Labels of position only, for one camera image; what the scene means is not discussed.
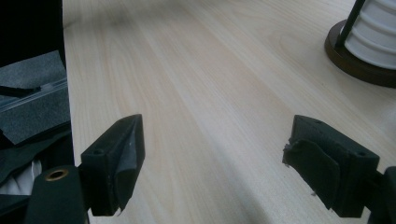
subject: black rubber piece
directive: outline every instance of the black rubber piece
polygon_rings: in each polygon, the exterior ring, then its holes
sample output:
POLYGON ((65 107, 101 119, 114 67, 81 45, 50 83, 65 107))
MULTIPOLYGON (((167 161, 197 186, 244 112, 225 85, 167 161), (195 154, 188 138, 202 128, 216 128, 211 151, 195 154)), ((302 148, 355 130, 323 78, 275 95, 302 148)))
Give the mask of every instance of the black rubber piece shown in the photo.
POLYGON ((124 209, 145 158, 141 115, 120 119, 81 154, 82 182, 94 216, 124 209))
POLYGON ((89 223, 78 168, 50 169, 35 179, 25 224, 89 223))
POLYGON ((385 171, 382 188, 391 223, 396 223, 396 166, 385 171))
POLYGON ((376 174, 379 157, 326 123, 304 116, 294 117, 289 141, 283 162, 308 180, 326 207, 339 217, 360 217, 364 207, 361 183, 376 174), (327 176, 338 186, 325 188, 327 176))

